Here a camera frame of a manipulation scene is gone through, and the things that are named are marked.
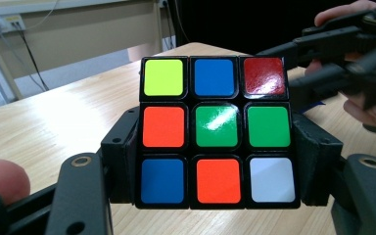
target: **human hand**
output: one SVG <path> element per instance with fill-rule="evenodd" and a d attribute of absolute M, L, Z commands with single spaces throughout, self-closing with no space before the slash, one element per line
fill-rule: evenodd
<path fill-rule="evenodd" d="M 19 165 L 0 160 L 0 197 L 4 205 L 10 205 L 30 193 L 29 178 Z"/>
<path fill-rule="evenodd" d="M 334 18 L 344 16 L 347 14 L 353 14 L 359 11 L 372 10 L 376 8 L 376 3 L 368 0 L 358 0 L 349 5 L 338 6 L 335 8 L 328 9 L 324 12 L 316 15 L 314 19 L 314 24 L 316 26 L 321 26 L 327 21 Z M 357 53 L 350 53 L 346 55 L 347 61 L 354 61 L 361 55 Z M 305 73 L 311 73 L 314 71 L 320 70 L 322 67 L 319 60 L 313 60 L 309 66 L 306 68 Z M 363 109 L 365 96 L 363 93 L 358 93 L 355 95 L 344 94 L 348 100 L 344 103 L 344 110 L 353 116 L 355 119 L 364 123 L 365 125 L 375 126 L 376 127 L 376 105 L 370 109 Z"/>

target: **floor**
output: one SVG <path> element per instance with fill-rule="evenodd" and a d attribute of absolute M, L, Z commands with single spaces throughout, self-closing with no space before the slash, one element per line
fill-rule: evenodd
<path fill-rule="evenodd" d="M 169 38 L 164 39 L 164 50 L 170 49 L 169 43 L 167 43 L 168 41 Z M 126 65 L 128 63 L 130 63 L 130 60 L 128 51 L 126 49 L 53 70 L 41 71 L 40 74 L 49 89 L 54 89 L 83 79 L 85 77 Z M 42 84 L 39 82 L 40 79 L 37 74 L 33 74 L 32 78 L 35 80 L 35 82 L 42 86 Z M 32 80 L 32 78 L 30 76 L 25 76 L 15 79 L 16 84 L 19 86 L 20 91 L 25 98 L 43 92 L 43 90 Z M 0 83 L 5 90 L 5 93 L 7 94 L 10 102 L 15 101 L 15 96 L 12 94 L 9 86 L 6 83 L 6 80 L 1 73 Z M 5 100 L 0 95 L 0 106 L 3 106 L 5 104 Z"/>

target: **black machine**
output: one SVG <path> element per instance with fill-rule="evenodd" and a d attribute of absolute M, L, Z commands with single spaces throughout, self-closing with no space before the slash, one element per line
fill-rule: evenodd
<path fill-rule="evenodd" d="M 354 51 L 364 56 L 345 63 L 344 55 Z M 284 58 L 287 70 L 314 58 L 324 62 L 319 72 L 290 82 L 301 200 L 326 206 L 333 196 L 338 234 L 376 234 L 376 157 L 343 158 L 343 143 L 300 112 L 341 90 L 364 92 L 365 109 L 376 104 L 376 10 L 305 29 L 293 42 L 258 55 Z M 138 117 L 138 107 L 126 111 L 96 153 L 68 158 L 56 184 L 8 207 L 0 200 L 0 234 L 112 234 L 110 203 L 134 204 Z"/>

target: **wooden table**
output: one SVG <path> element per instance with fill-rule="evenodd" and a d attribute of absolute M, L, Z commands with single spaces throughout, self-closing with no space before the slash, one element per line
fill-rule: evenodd
<path fill-rule="evenodd" d="M 239 55 L 200 43 L 160 54 Z M 96 152 L 100 142 L 127 109 L 138 106 L 140 63 L 109 70 L 78 82 L 0 107 L 0 159 L 23 166 L 32 192 L 57 182 L 63 161 Z M 302 75 L 302 69 L 288 72 Z M 376 156 L 376 134 L 342 109 L 341 96 L 326 100 L 307 116 L 344 142 L 344 157 Z M 328 207 L 297 210 L 138 210 L 112 205 L 115 234 L 335 234 Z"/>

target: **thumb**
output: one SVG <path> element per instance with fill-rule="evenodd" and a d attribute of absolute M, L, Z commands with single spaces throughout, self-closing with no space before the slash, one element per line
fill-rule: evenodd
<path fill-rule="evenodd" d="M 10 205 L 30 193 L 29 178 L 18 164 L 0 160 L 0 197 L 5 205 Z"/>

